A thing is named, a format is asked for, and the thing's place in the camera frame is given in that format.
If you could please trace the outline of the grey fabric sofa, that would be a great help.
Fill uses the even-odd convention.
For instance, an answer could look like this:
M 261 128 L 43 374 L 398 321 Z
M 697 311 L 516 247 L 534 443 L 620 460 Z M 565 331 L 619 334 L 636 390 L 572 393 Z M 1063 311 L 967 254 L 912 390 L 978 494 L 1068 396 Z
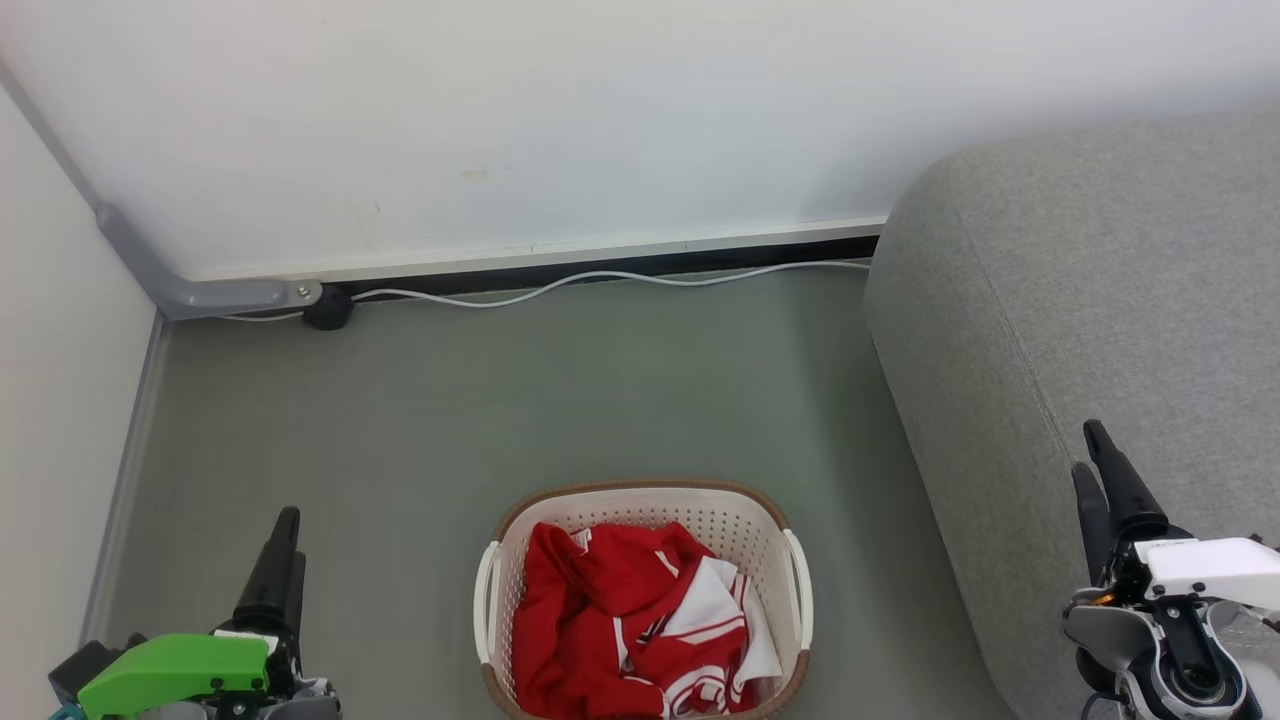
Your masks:
M 1280 548 L 1280 102 L 956 152 L 892 210 L 864 310 L 1019 720 L 1088 694 L 1060 629 L 1087 420 L 1174 524 Z

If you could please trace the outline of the grey wall conduit pipe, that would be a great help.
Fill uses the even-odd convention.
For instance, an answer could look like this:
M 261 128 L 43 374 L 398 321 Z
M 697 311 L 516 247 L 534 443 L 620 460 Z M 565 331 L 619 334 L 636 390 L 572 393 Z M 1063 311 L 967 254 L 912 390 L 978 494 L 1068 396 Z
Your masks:
M 86 173 L 67 151 L 56 131 L 1 58 L 0 86 L 6 90 L 52 159 L 79 192 L 93 214 L 99 233 L 165 320 L 184 322 L 252 313 L 298 313 L 321 299 L 323 283 L 315 279 L 192 281 L 184 278 L 145 238 L 123 210 L 101 199 Z

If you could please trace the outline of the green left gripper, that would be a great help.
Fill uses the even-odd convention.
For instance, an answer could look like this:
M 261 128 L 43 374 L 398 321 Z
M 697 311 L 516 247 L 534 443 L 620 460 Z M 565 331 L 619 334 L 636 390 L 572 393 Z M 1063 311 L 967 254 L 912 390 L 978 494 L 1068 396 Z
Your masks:
M 297 507 L 280 510 L 233 610 L 234 630 L 136 635 L 119 653 L 88 644 L 76 720 L 343 720 L 334 685 L 300 667 L 300 524 Z

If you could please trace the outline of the red and white garment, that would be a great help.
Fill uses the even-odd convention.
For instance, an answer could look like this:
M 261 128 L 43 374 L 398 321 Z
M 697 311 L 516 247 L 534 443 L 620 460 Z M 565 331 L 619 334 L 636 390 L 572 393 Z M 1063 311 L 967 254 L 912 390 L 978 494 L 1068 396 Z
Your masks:
M 758 708 L 783 666 L 753 579 L 684 525 L 540 523 L 512 625 L 522 711 L 687 720 Z

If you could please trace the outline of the cream perforated laundry basket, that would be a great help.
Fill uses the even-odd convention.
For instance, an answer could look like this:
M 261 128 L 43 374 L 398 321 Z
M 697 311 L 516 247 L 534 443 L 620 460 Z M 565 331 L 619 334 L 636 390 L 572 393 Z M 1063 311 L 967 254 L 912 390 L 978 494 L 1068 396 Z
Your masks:
M 783 675 L 753 711 L 687 720 L 777 720 L 803 688 L 815 629 L 813 580 L 799 537 L 771 498 L 746 486 L 698 478 L 594 483 L 526 498 L 502 520 L 481 556 L 474 587 L 475 647 L 485 685 L 509 720 L 545 720 L 520 708 L 512 674 L 513 615 L 525 593 L 530 536 L 540 523 L 570 533 L 599 524 L 678 523 L 751 578 Z

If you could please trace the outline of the white baseboard strip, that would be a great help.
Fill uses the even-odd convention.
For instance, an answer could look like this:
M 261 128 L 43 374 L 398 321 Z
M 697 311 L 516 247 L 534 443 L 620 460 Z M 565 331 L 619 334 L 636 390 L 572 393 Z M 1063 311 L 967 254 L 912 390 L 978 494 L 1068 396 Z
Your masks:
M 682 233 L 641 240 L 593 240 L 571 243 L 535 243 L 483 251 L 410 254 L 403 256 L 324 263 L 244 266 L 196 273 L 197 281 L 381 281 L 389 278 L 493 272 L 568 263 L 630 258 L 654 258 L 682 252 L 708 252 L 753 247 L 788 246 L 836 240 L 859 240 L 879 234 L 887 215 L 847 218 L 759 227 L 731 232 Z

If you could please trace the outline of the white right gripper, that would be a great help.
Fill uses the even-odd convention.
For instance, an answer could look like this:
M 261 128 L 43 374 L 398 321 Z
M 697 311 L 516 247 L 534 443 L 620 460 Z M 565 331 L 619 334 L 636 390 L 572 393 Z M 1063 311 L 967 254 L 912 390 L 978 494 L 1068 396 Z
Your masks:
M 1169 518 L 1105 424 L 1085 420 L 1083 436 L 1098 478 L 1089 464 L 1074 462 L 1071 483 L 1093 587 L 1124 603 L 1196 596 L 1280 611 L 1280 550 L 1240 537 L 1160 538 Z M 1112 561 L 1114 538 L 1135 543 Z

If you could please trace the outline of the black round floor stopper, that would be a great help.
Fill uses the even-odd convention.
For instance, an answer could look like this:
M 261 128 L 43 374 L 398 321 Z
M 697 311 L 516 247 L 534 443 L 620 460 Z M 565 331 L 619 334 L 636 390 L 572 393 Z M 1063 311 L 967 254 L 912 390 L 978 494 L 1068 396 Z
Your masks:
M 356 301 L 342 287 L 323 284 L 320 295 L 301 314 L 302 323 L 315 331 L 340 331 L 352 318 Z

